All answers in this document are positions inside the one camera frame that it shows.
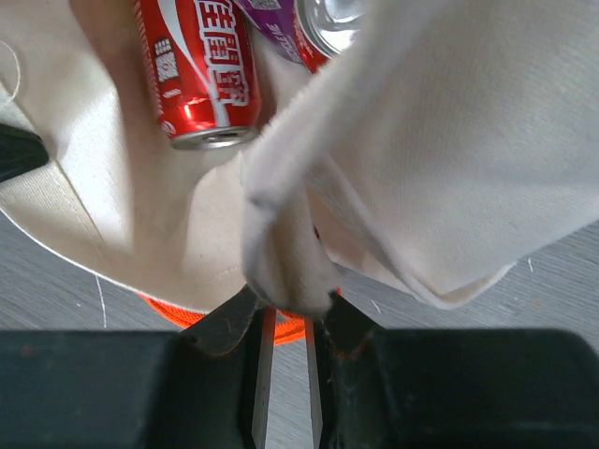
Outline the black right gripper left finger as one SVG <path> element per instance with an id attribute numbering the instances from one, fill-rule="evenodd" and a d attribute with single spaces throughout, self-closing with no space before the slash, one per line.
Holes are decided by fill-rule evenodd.
<path id="1" fill-rule="evenodd" d="M 181 332 L 183 340 L 204 355 L 222 356 L 239 346 L 263 302 L 248 286 Z"/>

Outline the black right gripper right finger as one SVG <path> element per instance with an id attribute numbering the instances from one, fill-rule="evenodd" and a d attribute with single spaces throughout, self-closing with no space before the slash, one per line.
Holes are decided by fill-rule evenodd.
<path id="1" fill-rule="evenodd" d="M 379 325 L 338 291 L 331 292 L 329 299 L 330 308 L 314 323 L 320 345 L 329 355 L 356 358 Z"/>

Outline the beige canvas tote bag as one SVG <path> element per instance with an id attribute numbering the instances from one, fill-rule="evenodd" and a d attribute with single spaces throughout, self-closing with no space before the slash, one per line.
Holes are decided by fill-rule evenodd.
<path id="1" fill-rule="evenodd" d="M 214 150 L 158 124 L 133 2 L 2 3 L 1 121 L 42 161 L 2 148 L 1 210 L 172 321 L 244 285 L 317 315 L 338 266 L 450 310 L 598 218 L 594 1 L 371 1 L 314 74 L 240 9 L 257 133 Z"/>

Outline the red cola can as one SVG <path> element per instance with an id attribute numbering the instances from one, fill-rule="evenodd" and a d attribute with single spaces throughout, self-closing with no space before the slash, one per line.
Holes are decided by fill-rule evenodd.
<path id="1" fill-rule="evenodd" d="M 155 115 L 173 148 L 252 140 L 261 110 L 245 20 L 232 1 L 132 4 Z"/>
<path id="2" fill-rule="evenodd" d="M 353 44 L 370 3 L 368 0 L 294 2 L 293 37 L 300 58 L 311 73 Z"/>

